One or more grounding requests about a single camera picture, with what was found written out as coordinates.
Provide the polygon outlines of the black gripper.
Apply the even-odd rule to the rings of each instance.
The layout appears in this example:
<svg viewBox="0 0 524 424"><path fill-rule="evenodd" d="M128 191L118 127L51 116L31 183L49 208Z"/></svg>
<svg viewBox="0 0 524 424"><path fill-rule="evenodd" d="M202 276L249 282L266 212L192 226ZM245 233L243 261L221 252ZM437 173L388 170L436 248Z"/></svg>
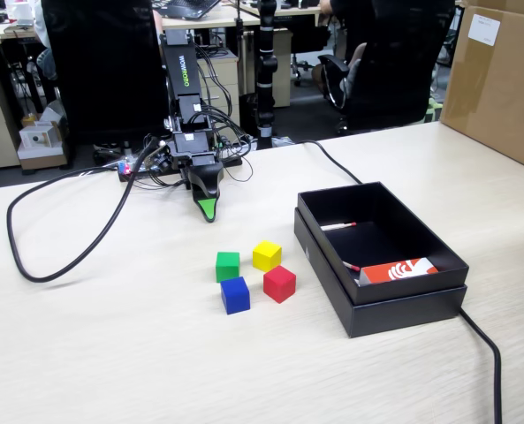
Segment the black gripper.
<svg viewBox="0 0 524 424"><path fill-rule="evenodd" d="M194 203L205 221L216 220L216 205L220 196L219 184L224 167L216 158L213 134L206 132L177 132L171 141L171 167L187 168Z"/></svg>

